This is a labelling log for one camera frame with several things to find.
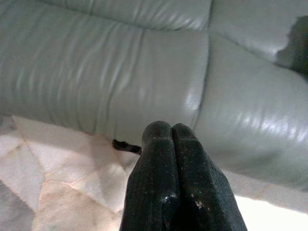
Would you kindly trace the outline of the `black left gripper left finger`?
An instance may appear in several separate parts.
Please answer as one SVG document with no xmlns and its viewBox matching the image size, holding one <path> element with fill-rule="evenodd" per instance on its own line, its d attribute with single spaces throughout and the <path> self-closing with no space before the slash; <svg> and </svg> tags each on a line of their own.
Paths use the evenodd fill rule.
<svg viewBox="0 0 308 231">
<path fill-rule="evenodd" d="M 128 179 L 121 229 L 172 231 L 180 206 L 180 186 L 170 124 L 149 124 L 142 135 L 141 149 Z"/>
</svg>

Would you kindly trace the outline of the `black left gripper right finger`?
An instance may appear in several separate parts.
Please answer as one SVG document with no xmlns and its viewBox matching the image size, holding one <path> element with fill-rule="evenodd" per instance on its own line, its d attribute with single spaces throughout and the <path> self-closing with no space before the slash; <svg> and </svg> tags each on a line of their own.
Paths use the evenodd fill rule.
<svg viewBox="0 0 308 231">
<path fill-rule="evenodd" d="M 180 183 L 177 231 L 245 231 L 230 184 L 195 134 L 184 124 L 172 128 Z"/>
</svg>

